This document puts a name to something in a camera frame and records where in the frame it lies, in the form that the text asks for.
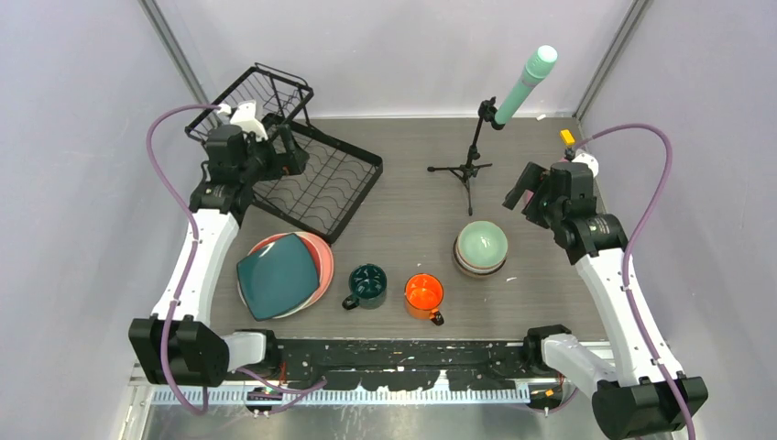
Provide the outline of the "dark green mug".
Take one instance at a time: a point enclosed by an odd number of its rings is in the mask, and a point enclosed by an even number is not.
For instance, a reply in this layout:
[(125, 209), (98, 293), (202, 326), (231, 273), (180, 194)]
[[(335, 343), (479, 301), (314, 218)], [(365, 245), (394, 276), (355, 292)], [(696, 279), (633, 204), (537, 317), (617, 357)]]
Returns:
[(388, 278), (385, 271), (371, 263), (356, 267), (348, 278), (349, 295), (342, 301), (345, 310), (361, 307), (374, 310), (386, 299)]

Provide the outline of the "orange mug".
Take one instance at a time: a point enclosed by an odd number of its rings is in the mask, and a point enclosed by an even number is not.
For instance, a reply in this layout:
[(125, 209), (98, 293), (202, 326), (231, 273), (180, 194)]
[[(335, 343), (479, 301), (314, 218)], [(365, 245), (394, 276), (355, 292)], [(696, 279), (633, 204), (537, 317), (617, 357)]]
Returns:
[(442, 283), (433, 275), (418, 273), (411, 276), (404, 287), (405, 308), (411, 317), (444, 324), (440, 307), (444, 298)]

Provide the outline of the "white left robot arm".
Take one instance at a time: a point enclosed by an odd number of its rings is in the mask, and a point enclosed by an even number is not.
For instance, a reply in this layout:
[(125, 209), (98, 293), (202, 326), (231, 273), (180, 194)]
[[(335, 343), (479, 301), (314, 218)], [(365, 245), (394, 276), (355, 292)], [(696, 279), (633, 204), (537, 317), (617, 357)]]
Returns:
[(273, 331), (219, 336), (209, 326), (217, 279), (262, 164), (258, 147), (256, 134), (236, 125), (207, 135), (204, 178), (183, 206), (189, 224), (175, 269), (150, 316), (134, 319), (128, 330), (152, 384), (217, 387), (241, 367), (261, 380), (279, 372), (281, 349)]

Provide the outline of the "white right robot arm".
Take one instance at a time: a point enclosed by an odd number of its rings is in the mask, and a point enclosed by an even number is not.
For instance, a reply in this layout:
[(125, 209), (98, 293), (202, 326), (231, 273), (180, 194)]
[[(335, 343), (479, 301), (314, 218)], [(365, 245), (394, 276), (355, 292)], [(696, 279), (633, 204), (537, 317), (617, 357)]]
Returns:
[(594, 299), (614, 360), (583, 346), (562, 324), (528, 330), (520, 351), (535, 376), (557, 372), (591, 401), (609, 439), (686, 431), (708, 398), (700, 377), (689, 377), (657, 328), (640, 285), (629, 241), (612, 214), (597, 210), (594, 173), (579, 162), (549, 168), (530, 162), (506, 195), (514, 209), (523, 196), (526, 219), (553, 232)]

